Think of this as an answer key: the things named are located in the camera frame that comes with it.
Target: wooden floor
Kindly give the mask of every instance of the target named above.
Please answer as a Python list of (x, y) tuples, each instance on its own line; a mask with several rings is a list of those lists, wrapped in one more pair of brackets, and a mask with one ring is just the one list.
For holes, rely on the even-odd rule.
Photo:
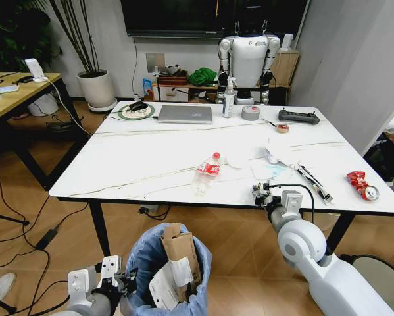
[[(93, 131), (100, 124), (102, 115), (89, 114), (83, 103), (77, 106), (85, 116), (85, 127)], [(40, 127), (45, 120), (51, 121), (51, 118), (30, 117), (17, 122), (17, 125)], [(41, 166), (49, 171), (69, 145), (35, 142), (31, 150)], [(42, 190), (15, 154), (6, 152), (0, 155), (0, 179), (9, 205), (25, 214), (29, 220), (34, 220), (47, 192)], [(28, 233), (28, 239), (35, 244), (64, 215), (83, 206), (83, 203), (63, 203), (51, 197), (37, 225)], [(159, 223), (138, 215), (137, 208), (134, 205), (103, 204), (111, 251), (122, 255), (124, 259), (139, 236)], [(14, 216), (1, 198), (0, 214)], [(335, 220), (336, 217), (325, 215), (319, 219), (318, 215), (317, 221), (326, 228), (330, 219)], [(173, 207), (166, 221), (184, 223), (213, 254), (209, 315), (321, 315), (310, 297), (308, 284), (299, 273), (284, 263), (276, 234), (262, 211)], [(20, 233), (19, 225), (0, 220), (0, 239)], [(17, 253), (29, 250), (22, 238), (0, 243), (0, 265)], [(89, 209), (70, 217), (47, 251), (51, 255), (51, 264), (39, 293), (52, 282), (66, 279), (69, 271), (99, 262), (102, 253)], [(357, 216), (337, 253), (369, 253), (394, 265), (394, 217)], [(37, 251), (18, 257), (8, 267), (0, 269), (0, 276), (9, 271), (17, 274), (14, 287), (5, 301), (19, 309), (28, 306), (45, 264), (45, 255)], [(63, 301), (66, 295), (66, 285), (58, 284), (44, 295), (34, 311), (55, 305)]]

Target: wooden table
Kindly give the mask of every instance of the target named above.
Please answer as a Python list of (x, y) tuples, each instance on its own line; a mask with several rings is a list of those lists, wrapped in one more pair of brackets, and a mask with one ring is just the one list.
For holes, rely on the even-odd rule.
[[(113, 111), (130, 103), (120, 102)], [(164, 104), (177, 105), (148, 104), (155, 108), (154, 115)], [(290, 132), (279, 134), (261, 118), (243, 120), (241, 105), (234, 106), (232, 118), (224, 118), (219, 105), (201, 106), (212, 107), (212, 124), (163, 124), (151, 117), (137, 121), (106, 118), (49, 191), (61, 201), (89, 202), (105, 256), (109, 255), (109, 242), (101, 203), (255, 208), (252, 185), (266, 179), (256, 176), (253, 165), (268, 167), (264, 158), (268, 138), (287, 146), (334, 197), (333, 203), (326, 205), (313, 192), (317, 212), (341, 214), (328, 238), (331, 250), (337, 247), (355, 215), (394, 216), (394, 192), (318, 109), (289, 107), (290, 111), (316, 111), (321, 121), (315, 126), (290, 122)], [(281, 108), (261, 109), (262, 117), (278, 121)], [(118, 113), (110, 116), (119, 119)], [(221, 154), (220, 175), (205, 196), (196, 196), (192, 190), (195, 171), (215, 151)], [(231, 167), (228, 158), (242, 153), (247, 158), (244, 167)], [(110, 164), (99, 163), (108, 157)], [(368, 182), (380, 191), (377, 201), (364, 201), (347, 182), (345, 175), (357, 170), (365, 171)], [(308, 185), (295, 170), (289, 169), (283, 175), (276, 184)], [(272, 193), (280, 196), (280, 190), (275, 188)], [(308, 193), (298, 191), (303, 194), (303, 211), (310, 211)]]
[[(3, 82), (0, 84), (0, 87), (9, 86), (18, 79), (29, 75), (31, 74), (16, 73), (5, 76), (2, 78)], [(61, 74), (50, 73), (46, 74), (46, 76), (59, 90), (62, 102), (71, 112), (72, 117), (77, 122), (79, 122), (79, 124), (81, 124), (77, 112), (72, 104), (71, 98), (66, 90)], [(28, 151), (28, 144), (26, 138), (22, 135), (23, 133), (16, 131), (8, 123), (8, 120), (11, 117), (19, 114), (19, 112), (26, 111), (27, 106), (39, 99), (41, 96), (49, 93), (53, 89), (54, 87), (48, 82), (28, 82), (26, 84), (20, 84), (20, 88), (16, 92), (4, 93), (1, 95), (2, 98), (0, 99), (0, 137), (2, 137), (8, 146), (15, 151), (15, 153), (20, 157), (25, 166), (45, 190), (48, 190), (53, 185), (53, 183), (55, 183), (56, 179), (61, 175), (63, 170), (84, 146), (87, 141), (86, 135), (72, 122), (72, 125), (75, 126), (75, 133), (73, 134), (75, 143), (57, 164), (57, 166), (50, 172), (50, 174), (46, 175)]]

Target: silver laptop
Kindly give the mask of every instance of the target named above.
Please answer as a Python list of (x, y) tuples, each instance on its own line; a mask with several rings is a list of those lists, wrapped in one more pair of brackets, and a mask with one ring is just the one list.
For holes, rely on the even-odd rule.
[(211, 124), (211, 107), (163, 105), (157, 122), (182, 124)]

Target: hand sanitizer bottle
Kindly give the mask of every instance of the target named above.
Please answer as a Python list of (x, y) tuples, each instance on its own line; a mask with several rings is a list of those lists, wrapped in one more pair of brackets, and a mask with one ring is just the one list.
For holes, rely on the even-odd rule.
[(222, 111), (224, 117), (232, 117), (235, 101), (234, 82), (236, 82), (236, 78), (228, 78), (228, 86), (226, 87), (226, 91), (224, 92), (224, 103)]

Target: potted plant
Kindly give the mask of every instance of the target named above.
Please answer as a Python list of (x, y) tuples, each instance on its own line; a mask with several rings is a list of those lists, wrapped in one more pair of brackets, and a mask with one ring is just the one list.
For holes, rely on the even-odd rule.
[(58, 55), (43, 1), (0, 1), (0, 72), (28, 72), (25, 59), (50, 65)]
[(116, 105), (117, 100), (111, 75), (107, 70), (99, 67), (99, 59), (89, 28), (86, 0), (78, 1), (81, 19), (77, 17), (72, 0), (58, 0), (59, 6), (55, 0), (49, 0), (49, 2), (83, 64), (84, 71), (77, 75), (77, 79), (89, 103), (89, 110), (91, 112), (110, 111)]

